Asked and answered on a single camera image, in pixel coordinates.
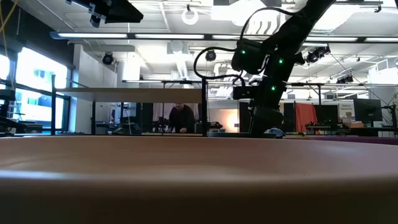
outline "computer monitor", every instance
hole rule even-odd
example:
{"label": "computer monitor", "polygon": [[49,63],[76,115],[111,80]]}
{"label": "computer monitor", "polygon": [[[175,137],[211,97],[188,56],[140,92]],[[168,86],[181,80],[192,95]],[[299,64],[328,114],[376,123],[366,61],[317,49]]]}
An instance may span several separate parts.
{"label": "computer monitor", "polygon": [[380,100],[354,99],[355,120],[383,121]]}

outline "yellow cable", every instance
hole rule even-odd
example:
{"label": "yellow cable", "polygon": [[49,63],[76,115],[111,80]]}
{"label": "yellow cable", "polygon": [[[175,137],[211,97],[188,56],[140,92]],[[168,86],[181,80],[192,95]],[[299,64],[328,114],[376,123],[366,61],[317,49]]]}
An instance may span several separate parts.
{"label": "yellow cable", "polygon": [[[3,25],[3,21],[2,21],[2,9],[1,9],[1,2],[0,2],[0,21],[1,21],[1,25]],[[8,57],[8,49],[7,49],[7,42],[6,42],[6,30],[4,29],[2,31],[2,39],[4,42],[4,51],[6,52],[6,57]]]}
{"label": "yellow cable", "polygon": [[11,14],[14,12],[15,7],[17,6],[18,1],[19,1],[19,0],[15,0],[14,5],[12,6],[12,8],[11,8],[11,10],[10,10],[10,13],[7,15],[6,20],[5,20],[4,23],[1,25],[0,32],[5,28],[5,26],[6,26],[7,22],[8,22],[8,20],[9,20],[10,17],[11,17]]}

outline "dark jacket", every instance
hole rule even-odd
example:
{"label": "dark jacket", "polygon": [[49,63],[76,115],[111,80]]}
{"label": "dark jacket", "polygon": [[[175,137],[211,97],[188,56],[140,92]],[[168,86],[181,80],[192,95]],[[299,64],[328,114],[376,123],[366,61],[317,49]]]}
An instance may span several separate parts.
{"label": "dark jacket", "polygon": [[179,133],[182,128],[186,128],[187,133],[195,132],[195,116],[192,109],[187,105],[184,105],[181,111],[173,108],[170,112],[169,120],[170,128],[175,128],[176,133]]}

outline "person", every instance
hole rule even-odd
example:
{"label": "person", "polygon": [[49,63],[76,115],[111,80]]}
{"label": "person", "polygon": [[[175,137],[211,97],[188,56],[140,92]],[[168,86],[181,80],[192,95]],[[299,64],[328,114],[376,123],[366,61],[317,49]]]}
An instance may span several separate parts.
{"label": "person", "polygon": [[195,116],[192,109],[183,104],[174,104],[169,116],[170,127],[169,132],[175,129],[176,133],[194,133],[195,132]]}

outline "red fabric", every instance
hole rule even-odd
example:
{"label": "red fabric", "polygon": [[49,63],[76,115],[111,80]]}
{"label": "red fabric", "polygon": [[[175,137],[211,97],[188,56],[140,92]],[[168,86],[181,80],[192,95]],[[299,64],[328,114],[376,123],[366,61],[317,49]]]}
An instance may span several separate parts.
{"label": "red fabric", "polygon": [[306,133],[307,129],[305,125],[309,122],[317,121],[317,114],[315,112],[315,108],[311,104],[305,103],[295,103],[295,111],[296,111],[296,131]]}

